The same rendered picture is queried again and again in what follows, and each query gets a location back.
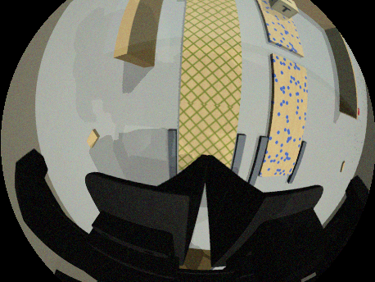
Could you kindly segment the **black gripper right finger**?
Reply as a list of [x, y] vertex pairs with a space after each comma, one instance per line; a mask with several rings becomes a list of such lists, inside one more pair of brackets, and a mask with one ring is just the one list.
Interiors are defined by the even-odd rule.
[[226, 266], [231, 257], [265, 221], [290, 216], [311, 207], [323, 186], [263, 193], [214, 155], [207, 155], [206, 200], [210, 224], [210, 267]]

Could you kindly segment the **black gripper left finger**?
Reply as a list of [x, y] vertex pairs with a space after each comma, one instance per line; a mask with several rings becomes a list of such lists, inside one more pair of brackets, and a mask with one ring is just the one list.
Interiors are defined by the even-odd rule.
[[99, 212], [174, 235], [174, 254], [183, 266], [203, 198], [207, 155], [192, 161], [177, 176], [155, 187], [97, 171], [85, 177]]

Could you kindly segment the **yellow strip with green lattice pattern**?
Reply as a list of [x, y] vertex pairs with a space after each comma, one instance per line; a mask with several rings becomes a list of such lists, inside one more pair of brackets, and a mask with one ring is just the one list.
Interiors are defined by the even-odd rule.
[[239, 121], [241, 76], [241, 49], [183, 45], [179, 171], [201, 155], [214, 155], [230, 168]]

